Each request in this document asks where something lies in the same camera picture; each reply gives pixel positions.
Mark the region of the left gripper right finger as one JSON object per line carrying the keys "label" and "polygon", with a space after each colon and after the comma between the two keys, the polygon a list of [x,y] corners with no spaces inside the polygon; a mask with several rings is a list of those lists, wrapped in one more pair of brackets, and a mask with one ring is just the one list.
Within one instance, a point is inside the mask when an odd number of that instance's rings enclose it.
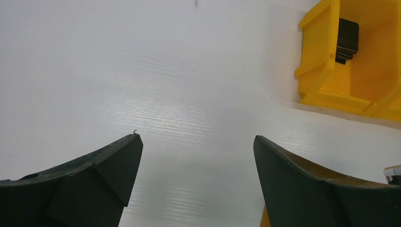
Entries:
{"label": "left gripper right finger", "polygon": [[258,135],[253,152],[272,227],[398,227],[401,188],[325,168]]}

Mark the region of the tan leather card holder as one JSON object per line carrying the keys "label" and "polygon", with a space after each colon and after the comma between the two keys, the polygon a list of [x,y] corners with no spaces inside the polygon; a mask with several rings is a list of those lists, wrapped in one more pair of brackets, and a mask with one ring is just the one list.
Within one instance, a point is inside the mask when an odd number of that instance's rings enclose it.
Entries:
{"label": "tan leather card holder", "polygon": [[264,208],[263,208],[260,227],[271,227],[270,218],[269,218],[266,206],[264,206]]}

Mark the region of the black credit card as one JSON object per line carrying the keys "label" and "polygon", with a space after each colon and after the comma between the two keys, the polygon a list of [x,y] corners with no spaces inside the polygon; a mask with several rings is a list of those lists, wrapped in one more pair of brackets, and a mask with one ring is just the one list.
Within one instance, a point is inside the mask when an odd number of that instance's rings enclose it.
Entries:
{"label": "black credit card", "polygon": [[335,61],[345,65],[358,52],[359,24],[346,19],[339,19]]}

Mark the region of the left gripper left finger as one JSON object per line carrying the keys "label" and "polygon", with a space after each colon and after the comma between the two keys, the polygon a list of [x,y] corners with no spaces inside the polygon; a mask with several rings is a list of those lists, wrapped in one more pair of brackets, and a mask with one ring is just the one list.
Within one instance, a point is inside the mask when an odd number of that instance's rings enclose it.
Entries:
{"label": "left gripper left finger", "polygon": [[0,183],[3,227],[116,227],[129,204],[143,142],[128,134],[96,151]]}

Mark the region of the orange three-compartment tray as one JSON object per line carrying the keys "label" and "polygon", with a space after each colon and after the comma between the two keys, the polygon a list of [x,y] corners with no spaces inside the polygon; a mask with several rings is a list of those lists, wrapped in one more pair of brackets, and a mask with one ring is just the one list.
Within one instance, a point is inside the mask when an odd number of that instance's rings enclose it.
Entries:
{"label": "orange three-compartment tray", "polygon": [[[359,25],[358,52],[335,61],[340,19]],[[401,3],[322,0],[299,22],[303,31],[295,71],[304,105],[392,121],[401,119]]]}

